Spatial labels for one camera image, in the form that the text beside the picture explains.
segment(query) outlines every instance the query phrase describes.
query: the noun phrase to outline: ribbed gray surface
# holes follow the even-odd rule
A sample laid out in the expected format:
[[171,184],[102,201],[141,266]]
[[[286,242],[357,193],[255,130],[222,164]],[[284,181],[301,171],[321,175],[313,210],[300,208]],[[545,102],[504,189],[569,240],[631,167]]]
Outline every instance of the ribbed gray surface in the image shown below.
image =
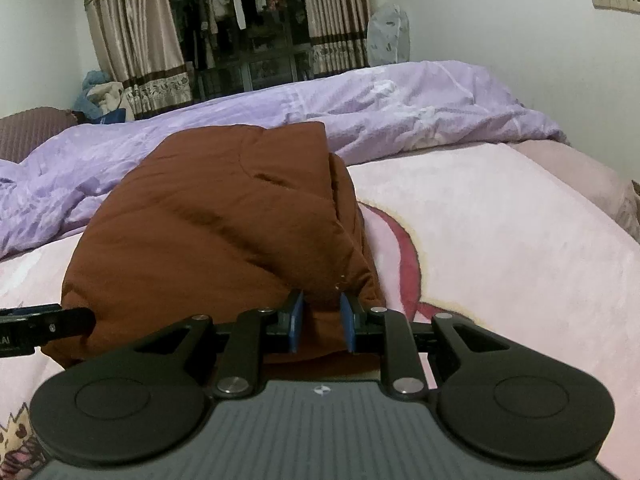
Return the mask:
[[145,465],[89,472],[53,462],[35,480],[610,480],[595,463],[518,472],[457,448],[417,403],[377,383],[271,381],[253,399],[227,401],[196,438]]

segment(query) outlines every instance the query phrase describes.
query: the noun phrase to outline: brown folded garment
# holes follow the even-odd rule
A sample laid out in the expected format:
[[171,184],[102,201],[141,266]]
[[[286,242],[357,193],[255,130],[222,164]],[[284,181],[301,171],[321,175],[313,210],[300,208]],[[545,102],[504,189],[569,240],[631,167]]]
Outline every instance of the brown folded garment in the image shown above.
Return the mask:
[[230,322],[277,308],[292,288],[308,304],[301,348],[268,362],[315,360],[322,373],[340,373],[344,356],[336,367],[318,360],[346,348],[339,293],[364,307],[383,296],[353,184],[328,153],[324,125],[187,130],[123,179],[76,248],[62,305],[89,306],[94,332],[43,352],[68,366],[193,314]]

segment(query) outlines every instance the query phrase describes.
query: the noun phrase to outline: purple comforter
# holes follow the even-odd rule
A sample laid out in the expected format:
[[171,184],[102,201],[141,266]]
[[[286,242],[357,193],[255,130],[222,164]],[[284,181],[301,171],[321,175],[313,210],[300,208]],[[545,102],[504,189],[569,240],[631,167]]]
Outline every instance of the purple comforter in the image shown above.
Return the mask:
[[487,70],[402,63],[292,83],[126,124],[75,126],[20,164],[0,160],[0,258],[83,228],[108,193],[168,135],[214,124],[322,121],[347,164],[457,142],[564,141]]

